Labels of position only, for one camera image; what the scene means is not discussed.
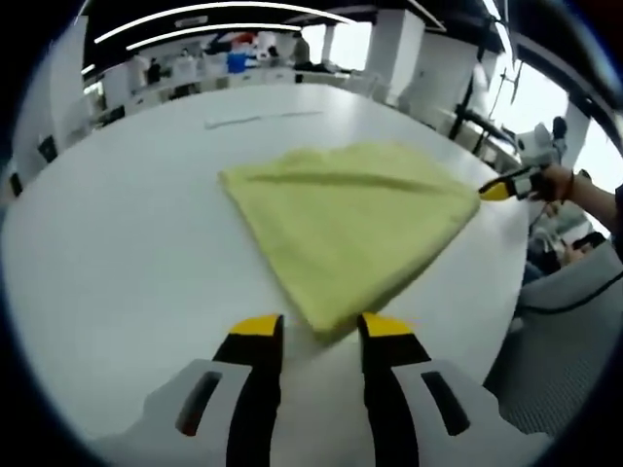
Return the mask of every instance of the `table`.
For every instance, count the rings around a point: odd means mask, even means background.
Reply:
[[[10,313],[42,387],[81,439],[126,430],[149,393],[211,358],[235,323],[278,311],[286,354],[273,465],[374,458],[357,335],[329,349],[314,342],[217,181],[237,164],[363,140],[422,149],[474,188],[495,177],[371,100],[280,85],[197,94],[125,118],[26,188],[2,232]],[[383,313],[415,323],[433,358],[483,381],[512,318],[527,229],[524,204],[484,203]]]

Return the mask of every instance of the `yellow towel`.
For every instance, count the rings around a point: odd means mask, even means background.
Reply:
[[[476,190],[398,144],[302,149],[221,178],[319,333],[425,268],[480,202]]]

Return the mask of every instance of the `black ceiling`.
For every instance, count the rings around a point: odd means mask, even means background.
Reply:
[[[372,5],[377,8],[406,8],[423,18],[427,25],[433,23],[422,15],[408,0],[281,0],[297,6],[315,8],[326,11],[336,8]],[[504,0],[495,0],[504,16]],[[87,6],[85,14],[89,16],[87,44],[85,48],[85,65],[94,63],[95,72],[124,61],[129,53],[126,46],[143,39],[175,30],[174,22],[182,18],[208,15],[209,24],[231,22],[269,22],[285,23],[289,19],[301,14],[269,8],[220,8],[203,12],[191,12],[172,17],[153,20],[128,31],[122,32],[100,44],[93,40],[117,26],[123,25],[137,18],[153,13],[169,10],[186,5],[208,3],[208,0],[150,0],[149,2],[135,2],[128,0],[92,0]],[[427,10],[440,19],[448,29],[447,34],[461,40],[478,44],[483,38],[483,24],[488,15],[482,0],[418,0]],[[607,87],[602,86],[596,76],[590,55],[583,52],[580,42],[576,39],[573,26],[560,13],[548,7],[555,4],[553,0],[508,0],[510,29],[514,34],[529,37],[545,49],[550,50],[562,60],[570,64],[575,70],[602,95],[606,101],[614,106],[617,102],[609,93]],[[374,20],[372,13],[349,14],[340,13],[356,20]],[[590,22],[590,16],[584,16]],[[330,19],[315,18],[309,23],[331,23]],[[488,48],[499,50],[500,43],[495,34],[489,36]],[[534,54],[518,47],[520,58],[526,61],[535,61],[538,67],[547,68],[547,62],[534,60]]]

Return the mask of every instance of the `towel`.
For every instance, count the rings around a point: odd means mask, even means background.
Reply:
[[[444,167],[395,143],[300,149],[225,171],[221,181],[318,333],[415,278],[480,202]]]

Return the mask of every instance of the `white round table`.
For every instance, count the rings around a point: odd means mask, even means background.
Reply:
[[[210,359],[235,323],[279,312],[286,355],[274,465],[302,465],[299,455],[318,465],[352,449],[373,455],[356,333],[330,349],[313,342],[217,179],[301,146],[368,140],[410,144],[474,188],[495,177],[389,108],[330,87],[281,85],[193,95],[127,117],[26,188],[2,232],[10,312],[28,362],[79,437],[123,432],[149,393]],[[482,382],[512,318],[527,228],[519,201],[483,203],[383,313],[414,323],[433,358]],[[297,437],[298,453],[280,448]]]

